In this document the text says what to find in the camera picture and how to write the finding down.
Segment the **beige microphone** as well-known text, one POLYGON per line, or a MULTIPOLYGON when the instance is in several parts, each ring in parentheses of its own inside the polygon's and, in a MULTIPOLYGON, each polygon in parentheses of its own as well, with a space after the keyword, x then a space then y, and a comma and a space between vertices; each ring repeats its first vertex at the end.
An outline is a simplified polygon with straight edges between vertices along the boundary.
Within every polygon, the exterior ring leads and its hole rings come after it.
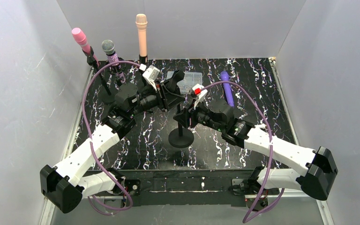
POLYGON ((136 27, 138 30, 139 55, 147 56, 147 16, 145 14, 136 15, 136 27))

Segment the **black round-base stand for beige microphone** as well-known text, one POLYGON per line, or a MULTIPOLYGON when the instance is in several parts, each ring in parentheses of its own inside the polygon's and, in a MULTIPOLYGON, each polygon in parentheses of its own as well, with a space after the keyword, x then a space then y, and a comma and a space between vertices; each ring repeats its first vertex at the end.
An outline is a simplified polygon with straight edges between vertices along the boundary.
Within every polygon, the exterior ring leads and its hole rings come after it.
POLYGON ((142 76, 143 85, 146 86, 147 82, 146 82, 145 78, 143 77, 143 73, 145 72, 147 65, 148 65, 148 57, 139 55, 139 63, 140 63, 140 67, 139 67, 138 71, 139 71, 140 75, 142 76))

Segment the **black stand for purple microphone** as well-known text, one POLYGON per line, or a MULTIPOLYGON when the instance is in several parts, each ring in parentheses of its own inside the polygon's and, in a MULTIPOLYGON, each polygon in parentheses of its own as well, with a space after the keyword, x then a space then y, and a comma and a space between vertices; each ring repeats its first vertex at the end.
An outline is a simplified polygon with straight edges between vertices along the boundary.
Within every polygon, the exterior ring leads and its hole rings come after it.
POLYGON ((177 105, 177 113, 173 119, 177 121, 178 127, 169 133, 168 141, 175 148, 187 148, 194 142, 194 135, 188 129, 187 112, 177 105))

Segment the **purple microphone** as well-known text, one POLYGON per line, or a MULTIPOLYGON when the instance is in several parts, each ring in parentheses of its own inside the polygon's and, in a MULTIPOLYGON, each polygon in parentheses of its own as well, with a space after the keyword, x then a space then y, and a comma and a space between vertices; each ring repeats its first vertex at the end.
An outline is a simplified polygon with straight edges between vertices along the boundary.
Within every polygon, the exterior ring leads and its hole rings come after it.
MULTIPOLYGON (((229 74, 226 71, 222 71, 220 72, 220 80, 221 81, 229 81, 229 74)), ((232 89, 229 83, 222 83, 223 85, 223 90, 225 93, 225 99, 228 103, 228 105, 230 105, 231 107, 234 107, 234 100, 233 100, 233 94, 232 94, 232 89)))

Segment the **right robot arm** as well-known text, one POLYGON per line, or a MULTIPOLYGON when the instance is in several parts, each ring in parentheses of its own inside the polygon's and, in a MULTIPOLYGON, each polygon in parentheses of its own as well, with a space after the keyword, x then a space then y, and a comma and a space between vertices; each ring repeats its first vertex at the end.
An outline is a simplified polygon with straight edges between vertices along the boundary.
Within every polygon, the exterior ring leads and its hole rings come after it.
POLYGON ((194 100, 174 116, 182 126, 198 124, 221 132, 229 144, 272 156, 287 169, 256 168, 248 179, 250 185, 264 189, 286 188, 303 191, 308 196, 325 201, 338 174, 332 152, 301 147, 269 134, 250 122, 236 118, 234 108, 225 100, 212 101, 209 106, 194 100))

